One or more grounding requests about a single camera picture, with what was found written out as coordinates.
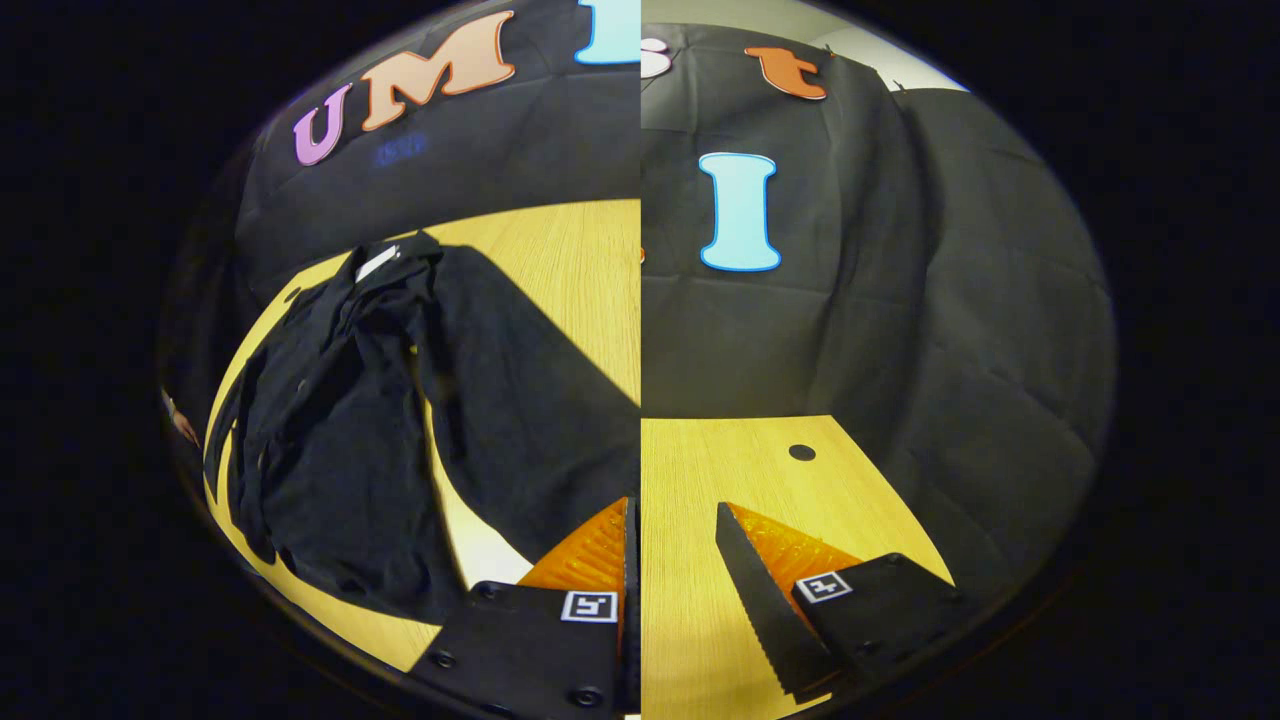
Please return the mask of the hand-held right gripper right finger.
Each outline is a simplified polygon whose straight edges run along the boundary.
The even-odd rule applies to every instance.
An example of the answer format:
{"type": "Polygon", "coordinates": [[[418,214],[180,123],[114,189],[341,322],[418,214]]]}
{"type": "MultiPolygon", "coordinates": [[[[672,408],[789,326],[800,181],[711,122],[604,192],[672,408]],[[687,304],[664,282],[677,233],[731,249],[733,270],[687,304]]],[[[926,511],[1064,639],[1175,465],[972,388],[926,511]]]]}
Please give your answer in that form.
{"type": "Polygon", "coordinates": [[[861,560],[730,502],[717,509],[716,544],[796,700],[886,682],[966,623],[966,592],[900,552],[861,560]]]}

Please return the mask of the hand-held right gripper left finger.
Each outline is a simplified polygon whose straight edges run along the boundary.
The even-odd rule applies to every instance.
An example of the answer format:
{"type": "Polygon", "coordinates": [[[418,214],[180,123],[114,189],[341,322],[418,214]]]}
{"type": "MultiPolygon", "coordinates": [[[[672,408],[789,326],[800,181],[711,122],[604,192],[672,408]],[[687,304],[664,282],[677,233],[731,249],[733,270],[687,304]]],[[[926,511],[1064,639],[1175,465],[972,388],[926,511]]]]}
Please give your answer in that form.
{"type": "Polygon", "coordinates": [[[410,670],[493,719],[640,710],[637,501],[618,498],[513,584],[479,582],[410,670]]]}

